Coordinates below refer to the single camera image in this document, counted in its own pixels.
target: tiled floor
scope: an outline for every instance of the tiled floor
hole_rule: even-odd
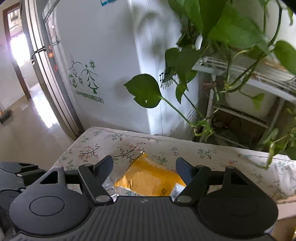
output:
[[[0,124],[0,161],[35,163],[49,169],[74,142],[60,127],[39,85],[32,99],[21,98],[12,116]]]

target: floral pattern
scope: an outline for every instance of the floral pattern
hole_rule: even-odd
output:
[[[115,182],[141,151],[173,171],[178,157],[193,166],[205,165],[215,171],[224,171],[227,166],[236,167],[274,200],[293,196],[296,191],[296,163],[287,156],[277,155],[270,168],[265,170],[268,153],[99,127],[86,130],[55,165],[73,170],[83,163],[96,164],[111,155],[114,165],[110,179]],[[211,186],[209,191],[219,188],[221,185]]]

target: tablecloth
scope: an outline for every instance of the tablecloth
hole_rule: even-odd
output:
[[[62,165],[65,170],[73,170],[85,163],[96,164],[106,155],[111,155],[114,166],[110,179],[115,182],[141,151],[174,171],[178,157],[183,157],[193,166],[205,165],[217,171],[234,166],[273,200],[295,195],[296,164],[287,156],[276,155],[269,169],[265,170],[263,167],[268,157],[265,152],[100,127],[87,129],[54,166]],[[210,191],[219,188],[211,186]]]

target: door frame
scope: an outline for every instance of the door frame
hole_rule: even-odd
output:
[[[25,80],[22,76],[22,73],[20,71],[20,67],[18,66],[17,61],[15,60],[15,58],[12,54],[11,44],[10,44],[11,36],[10,36],[10,31],[9,31],[9,24],[8,24],[8,16],[7,15],[18,8],[20,8],[20,3],[16,3],[16,4],[10,6],[9,8],[4,9],[3,10],[3,23],[4,23],[4,31],[5,31],[7,46],[8,46],[10,56],[11,56],[13,67],[15,69],[15,73],[17,75],[17,78],[20,82],[20,85],[24,91],[24,94],[25,94],[27,100],[29,100],[29,99],[31,99],[30,91],[29,91],[29,89],[25,83]]]

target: white wall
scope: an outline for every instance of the white wall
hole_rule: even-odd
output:
[[[12,65],[3,24],[3,10],[17,2],[6,0],[0,5],[0,103],[5,109],[24,96]]]
[[[20,71],[22,72],[22,75],[25,76],[24,80],[28,85],[28,89],[32,88],[38,83],[38,79],[31,61],[26,61],[24,65],[20,67]]]

